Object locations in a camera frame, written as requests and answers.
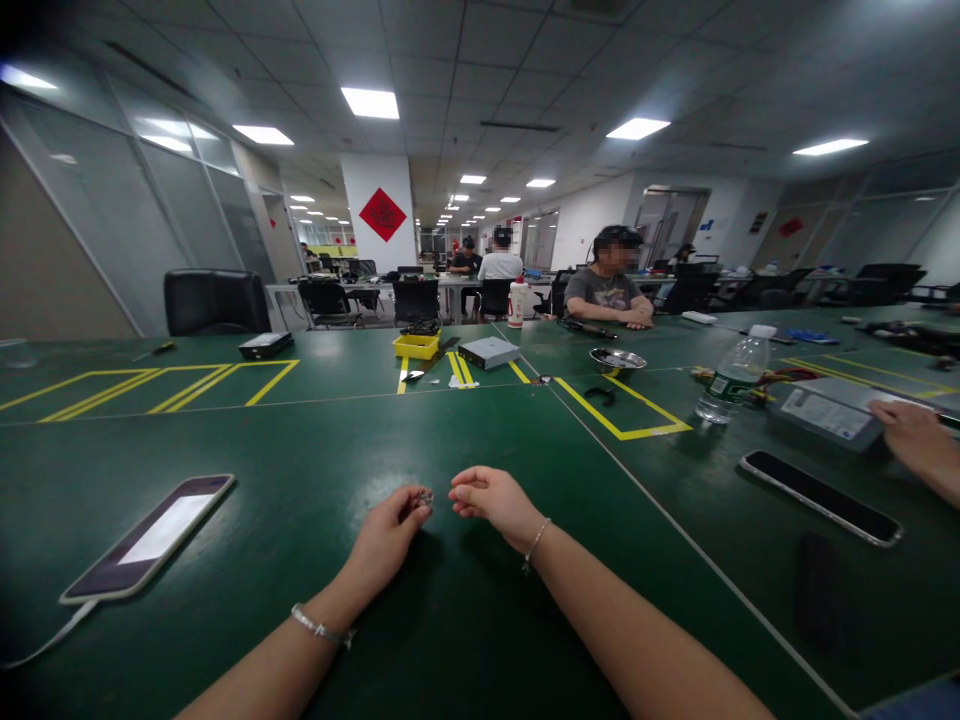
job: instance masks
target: white cable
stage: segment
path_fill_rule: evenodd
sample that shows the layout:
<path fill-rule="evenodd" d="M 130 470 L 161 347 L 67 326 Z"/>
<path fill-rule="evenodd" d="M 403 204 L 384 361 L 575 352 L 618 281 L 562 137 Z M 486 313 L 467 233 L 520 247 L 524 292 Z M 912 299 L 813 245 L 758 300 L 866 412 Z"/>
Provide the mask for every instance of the white cable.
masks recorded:
<path fill-rule="evenodd" d="M 73 614 L 73 617 L 70 618 L 70 622 L 68 622 L 66 625 L 60 628 L 60 632 L 58 632 L 56 635 L 50 638 L 50 640 L 47 641 L 46 645 L 44 645 L 42 648 L 37 650 L 32 655 L 25 657 L 23 660 L 17 660 L 16 662 L 12 662 L 12 663 L 5 663 L 4 665 L 0 666 L 0 671 L 6 672 L 7 670 L 13 670 L 14 668 L 20 667 L 21 665 L 25 665 L 31 660 L 33 660 L 34 658 L 39 657 L 40 655 L 45 653 L 47 650 L 52 648 L 58 642 L 63 640 L 67 635 L 69 635 L 70 631 L 73 630 L 80 623 L 80 621 L 83 620 L 87 615 L 89 615 L 90 611 L 97 606 L 97 602 L 99 601 L 88 600 L 87 602 L 85 602 L 83 605 L 80 606 L 80 609 Z"/>

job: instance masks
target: bracelet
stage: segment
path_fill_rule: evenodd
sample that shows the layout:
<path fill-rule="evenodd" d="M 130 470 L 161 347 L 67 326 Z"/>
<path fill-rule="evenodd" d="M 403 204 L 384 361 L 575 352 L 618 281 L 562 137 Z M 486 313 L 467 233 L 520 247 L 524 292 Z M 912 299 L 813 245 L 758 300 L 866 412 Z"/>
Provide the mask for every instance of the bracelet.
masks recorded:
<path fill-rule="evenodd" d="M 547 529 L 547 525 L 552 522 L 550 518 L 547 518 L 543 521 L 543 525 L 540 526 L 540 532 L 537 533 L 537 537 L 533 540 L 533 545 L 530 548 L 530 551 L 523 556 L 523 574 L 530 574 L 530 556 L 533 555 L 533 551 L 537 549 L 537 545 L 540 544 L 540 538 L 543 537 L 543 531 Z"/>
<path fill-rule="evenodd" d="M 356 628 L 350 628 L 343 635 L 337 635 L 337 633 L 327 630 L 323 626 L 323 623 L 314 625 L 310 618 L 303 614 L 303 611 L 301 610 L 302 607 L 303 605 L 297 603 L 290 608 L 290 615 L 294 620 L 312 632 L 314 637 L 322 637 L 324 640 L 329 640 L 334 645 L 346 645 L 347 650 L 350 649 L 350 643 L 353 641 L 353 636 L 357 634 Z"/>

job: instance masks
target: screwdriver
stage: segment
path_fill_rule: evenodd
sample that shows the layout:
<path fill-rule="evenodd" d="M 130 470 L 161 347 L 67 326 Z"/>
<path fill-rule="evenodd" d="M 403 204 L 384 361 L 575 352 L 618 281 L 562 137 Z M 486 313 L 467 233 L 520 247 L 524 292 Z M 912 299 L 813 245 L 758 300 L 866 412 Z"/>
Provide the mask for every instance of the screwdriver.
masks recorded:
<path fill-rule="evenodd" d="M 160 355 L 161 353 L 165 353 L 168 350 L 173 350 L 176 347 L 177 347 L 177 344 L 173 340 L 170 340 L 169 342 L 165 342 L 163 345 L 161 345 L 158 348 L 154 348 L 153 350 L 145 352 L 143 355 L 137 355 L 130 362 L 139 362 L 140 360 L 143 360 L 148 355 Z"/>

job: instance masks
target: yellow box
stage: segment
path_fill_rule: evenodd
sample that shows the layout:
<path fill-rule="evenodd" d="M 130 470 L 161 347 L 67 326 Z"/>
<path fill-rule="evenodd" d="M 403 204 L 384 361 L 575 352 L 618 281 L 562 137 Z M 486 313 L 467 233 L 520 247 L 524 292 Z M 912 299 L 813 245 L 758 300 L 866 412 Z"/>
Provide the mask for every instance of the yellow box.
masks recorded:
<path fill-rule="evenodd" d="M 440 333 L 436 335 L 401 335 L 393 341 L 397 357 L 412 357 L 429 360 L 440 347 Z"/>

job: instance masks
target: stainless steel bowl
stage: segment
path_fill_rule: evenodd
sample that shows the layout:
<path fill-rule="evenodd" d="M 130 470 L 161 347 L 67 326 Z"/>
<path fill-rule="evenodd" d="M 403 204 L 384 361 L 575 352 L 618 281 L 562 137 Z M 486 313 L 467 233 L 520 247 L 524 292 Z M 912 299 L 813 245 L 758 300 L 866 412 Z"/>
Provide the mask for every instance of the stainless steel bowl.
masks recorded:
<path fill-rule="evenodd" d="M 647 366 L 647 361 L 639 355 L 614 348 L 594 348 L 590 351 L 590 357 L 593 358 L 593 364 L 597 366 L 601 375 L 624 382 L 629 380 L 635 371 Z"/>

